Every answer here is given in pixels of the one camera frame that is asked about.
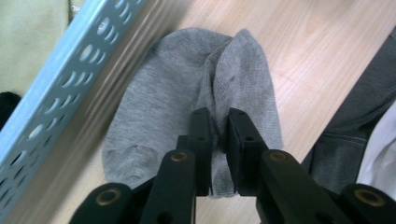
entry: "dark gray fabric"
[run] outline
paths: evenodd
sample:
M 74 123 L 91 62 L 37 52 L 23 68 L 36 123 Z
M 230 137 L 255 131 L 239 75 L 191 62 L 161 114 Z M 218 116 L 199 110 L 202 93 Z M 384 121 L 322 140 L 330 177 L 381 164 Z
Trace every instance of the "dark gray fabric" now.
M 395 99 L 396 38 L 390 35 L 303 161 L 322 187 L 339 193 L 356 182 L 370 134 Z

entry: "white fabric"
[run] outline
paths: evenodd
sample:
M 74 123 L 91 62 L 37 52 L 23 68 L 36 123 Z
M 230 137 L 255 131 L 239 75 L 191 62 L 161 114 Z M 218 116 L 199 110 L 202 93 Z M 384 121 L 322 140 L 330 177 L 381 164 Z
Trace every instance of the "white fabric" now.
M 381 189 L 396 200 L 396 103 L 370 136 L 357 182 Z

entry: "wooden surface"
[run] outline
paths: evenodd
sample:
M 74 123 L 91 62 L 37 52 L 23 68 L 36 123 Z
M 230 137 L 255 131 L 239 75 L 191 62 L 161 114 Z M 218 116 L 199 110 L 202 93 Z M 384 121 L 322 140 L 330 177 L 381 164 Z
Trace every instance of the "wooden surface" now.
M 395 11 L 396 0 L 195 0 L 178 28 L 201 27 L 226 35 L 246 28 L 258 39 L 275 85 L 284 149 L 301 161 L 395 26 Z M 90 153 L 70 176 L 67 190 L 57 194 L 53 189 L 38 201 L 45 204 L 56 196 L 58 205 L 41 213 L 32 210 L 33 220 L 47 216 L 40 220 L 67 223 L 86 195 L 106 182 L 101 147 L 84 149 Z M 57 151 L 50 159 L 57 158 Z M 59 180 L 70 162 L 60 165 L 53 178 Z M 44 164 L 40 175 L 48 174 L 49 167 L 49 162 Z M 60 186 L 55 179 L 48 180 L 50 185 Z M 197 223 L 259 223 L 254 203 L 239 197 L 198 199 Z M 12 222 L 20 220 L 18 215 L 12 216 L 9 223 L 18 223 Z

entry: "sock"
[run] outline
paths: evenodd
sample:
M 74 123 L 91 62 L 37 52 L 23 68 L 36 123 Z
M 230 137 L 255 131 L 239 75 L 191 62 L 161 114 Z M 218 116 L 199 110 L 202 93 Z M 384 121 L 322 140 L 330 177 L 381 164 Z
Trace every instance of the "sock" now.
M 215 152 L 213 197 L 234 196 L 222 139 L 230 107 L 249 113 L 269 148 L 282 148 L 274 90 L 260 45 L 202 29 L 176 31 L 154 45 L 128 86 L 103 151 L 110 182 L 135 188 L 155 176 L 163 155 L 188 134 L 190 114 L 207 107 Z

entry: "black object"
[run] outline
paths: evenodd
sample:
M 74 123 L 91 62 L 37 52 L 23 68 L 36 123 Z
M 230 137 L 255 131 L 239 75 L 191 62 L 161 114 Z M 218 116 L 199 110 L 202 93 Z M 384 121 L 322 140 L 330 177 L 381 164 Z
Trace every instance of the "black object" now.
M 21 97 L 15 93 L 9 91 L 0 93 L 0 131 L 3 129 L 20 100 Z
M 234 188 L 257 197 L 262 223 L 396 223 L 396 202 L 382 191 L 361 184 L 340 195 L 323 189 L 289 153 L 268 149 L 248 114 L 232 108 L 228 125 Z M 193 112 L 189 135 L 163 157 L 155 179 L 133 190 L 114 183 L 95 189 L 71 223 L 195 223 L 195 197 L 211 184 L 210 136 L 207 110 Z

